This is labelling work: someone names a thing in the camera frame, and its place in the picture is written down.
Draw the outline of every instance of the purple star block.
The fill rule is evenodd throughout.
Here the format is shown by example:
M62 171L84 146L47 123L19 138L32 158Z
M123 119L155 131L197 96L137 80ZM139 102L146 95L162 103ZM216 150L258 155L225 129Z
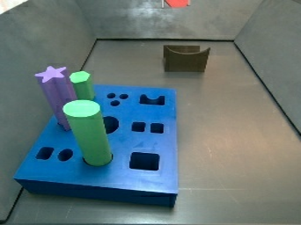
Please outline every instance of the purple star block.
M63 106L66 103L78 99L70 75L71 74L66 67L59 69L47 67L46 72L35 74L46 98L52 107L58 123L63 126L66 131L70 130L71 127L63 113Z

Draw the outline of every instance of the gray wall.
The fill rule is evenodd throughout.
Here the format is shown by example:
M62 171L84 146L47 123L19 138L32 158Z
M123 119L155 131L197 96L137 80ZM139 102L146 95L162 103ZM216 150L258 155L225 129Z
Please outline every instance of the gray wall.
M301 1L265 0L236 44L301 133Z
M20 191L15 171L52 114L34 74L48 65L79 70L94 42L74 0L31 0L0 15L0 221Z
M161 8L161 0L76 0L99 39L233 40L262 0L191 0Z

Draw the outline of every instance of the rectangular hole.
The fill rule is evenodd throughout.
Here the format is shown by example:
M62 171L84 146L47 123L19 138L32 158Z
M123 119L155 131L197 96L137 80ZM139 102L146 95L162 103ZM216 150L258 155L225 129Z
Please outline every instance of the rectangular hole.
M35 158L47 160L52 156L52 153L54 153L54 148L51 148L51 147L42 147L39 152L38 152L38 154L36 154L36 156L35 156Z
M153 153L133 152L130 168L134 170L157 171L159 169L161 156Z
M150 132L157 134L163 134L165 125L162 123L151 123L150 124Z
M133 122L131 131L145 132L145 130L146 130L146 123L145 122Z

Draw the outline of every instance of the dark olive block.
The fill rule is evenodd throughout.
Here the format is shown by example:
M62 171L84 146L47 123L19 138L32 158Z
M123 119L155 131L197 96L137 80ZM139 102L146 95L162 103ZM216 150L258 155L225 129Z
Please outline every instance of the dark olive block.
M204 72L210 47L200 51L200 46L163 46L166 72Z

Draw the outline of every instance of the blue foam block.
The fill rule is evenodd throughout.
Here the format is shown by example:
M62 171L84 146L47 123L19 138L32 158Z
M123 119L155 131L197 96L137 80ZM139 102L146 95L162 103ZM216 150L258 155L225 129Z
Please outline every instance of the blue foam block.
M55 117L15 180L28 192L173 207L178 195L177 96L173 89L94 85L111 163L94 167Z

